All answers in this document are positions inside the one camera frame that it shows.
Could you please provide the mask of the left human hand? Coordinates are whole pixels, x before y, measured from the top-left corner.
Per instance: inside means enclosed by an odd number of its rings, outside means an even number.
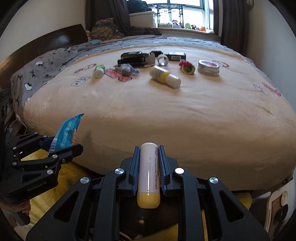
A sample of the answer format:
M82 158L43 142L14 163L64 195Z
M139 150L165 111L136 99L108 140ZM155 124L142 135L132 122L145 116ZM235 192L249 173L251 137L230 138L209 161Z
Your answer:
M31 204L29 200L21 204L11 204L1 198L0 204L1 209L7 209L14 212L29 213L31 210Z

